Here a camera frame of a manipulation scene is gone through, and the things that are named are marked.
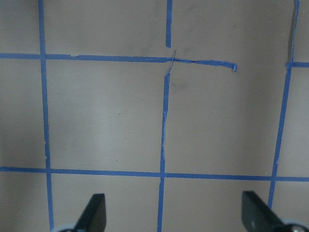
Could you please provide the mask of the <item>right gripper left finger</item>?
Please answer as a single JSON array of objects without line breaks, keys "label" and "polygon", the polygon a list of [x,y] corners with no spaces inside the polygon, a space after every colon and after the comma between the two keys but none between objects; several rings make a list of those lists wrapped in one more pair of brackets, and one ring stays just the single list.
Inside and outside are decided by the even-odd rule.
[{"label": "right gripper left finger", "polygon": [[104,193],[93,194],[81,216],[74,224],[64,224],[52,229],[53,232],[104,232],[107,225]]}]

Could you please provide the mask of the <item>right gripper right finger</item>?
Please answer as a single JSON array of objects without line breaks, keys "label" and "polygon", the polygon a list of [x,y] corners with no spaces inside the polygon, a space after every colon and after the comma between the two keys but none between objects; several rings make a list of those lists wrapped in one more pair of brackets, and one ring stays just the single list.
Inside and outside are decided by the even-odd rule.
[{"label": "right gripper right finger", "polygon": [[296,221],[280,219],[254,191],[243,191],[241,221],[248,232],[307,232],[309,228]]}]

